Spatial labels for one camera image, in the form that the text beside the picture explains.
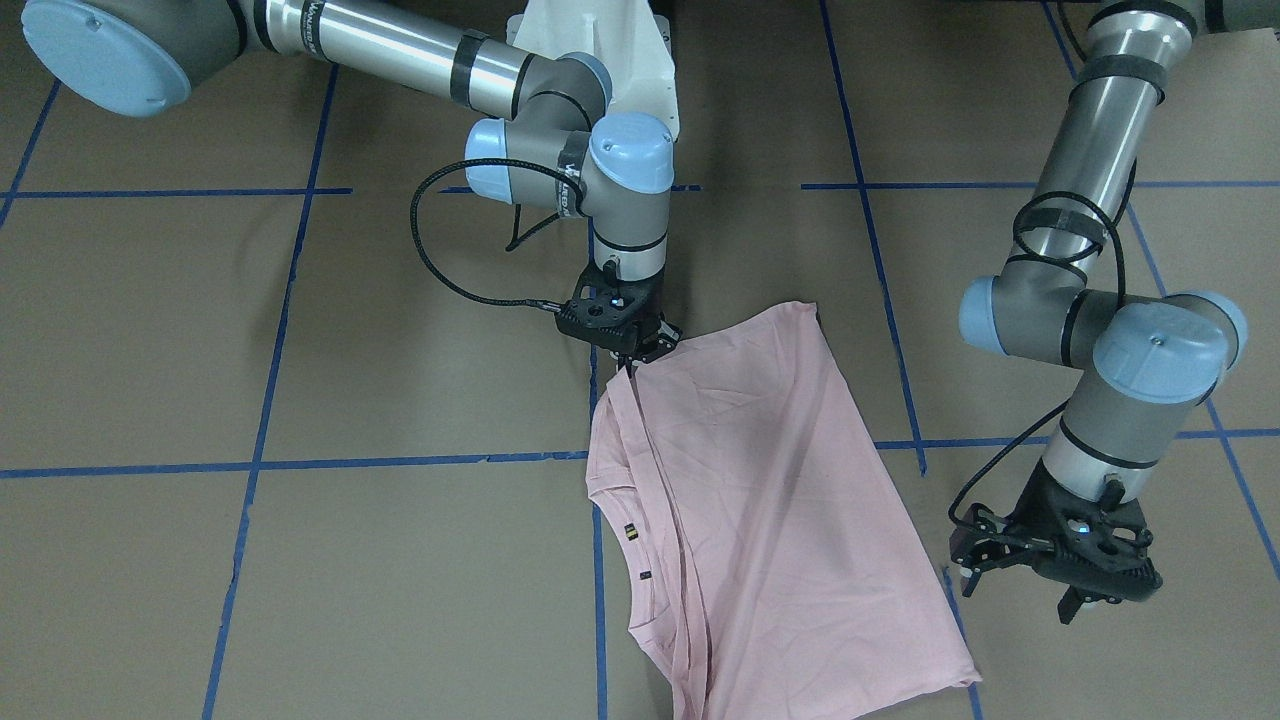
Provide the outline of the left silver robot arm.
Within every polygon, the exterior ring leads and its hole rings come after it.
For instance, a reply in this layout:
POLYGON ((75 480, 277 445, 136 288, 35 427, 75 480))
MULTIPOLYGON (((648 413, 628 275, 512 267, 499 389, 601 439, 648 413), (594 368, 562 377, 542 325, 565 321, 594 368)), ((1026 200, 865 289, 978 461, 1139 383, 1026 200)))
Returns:
POLYGON ((1102 1, 1078 37, 1082 64, 998 274, 974 279, 957 324, 972 346, 1079 370, 1071 395, 1001 448, 948 507, 961 594, 1006 568, 1064 585, 1071 623, 1097 603, 1149 600, 1140 493, 1187 416, 1238 366, 1249 327, 1229 297, 1132 293, 1120 222, 1139 147, 1172 69, 1206 35, 1276 28, 1275 1, 1102 1), (961 502, 1010 450, 1050 428, 1014 509, 961 502))

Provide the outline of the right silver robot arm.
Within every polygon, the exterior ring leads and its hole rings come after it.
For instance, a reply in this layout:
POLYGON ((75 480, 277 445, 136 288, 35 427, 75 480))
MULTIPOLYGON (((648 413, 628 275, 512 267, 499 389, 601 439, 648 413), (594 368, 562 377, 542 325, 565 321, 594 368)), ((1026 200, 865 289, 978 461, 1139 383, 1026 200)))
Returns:
POLYGON ((508 35, 465 29, 396 1, 27 1, 22 37, 70 91, 122 117, 179 106, 250 53, 306 56, 477 114, 463 156, 413 191, 410 233, 426 269, 420 208, 456 172, 480 197, 591 227, 566 300, 515 299, 620 368, 673 351, 662 293, 678 115, 673 63, 649 6, 623 1, 627 61, 605 51, 605 1, 531 1, 508 35))

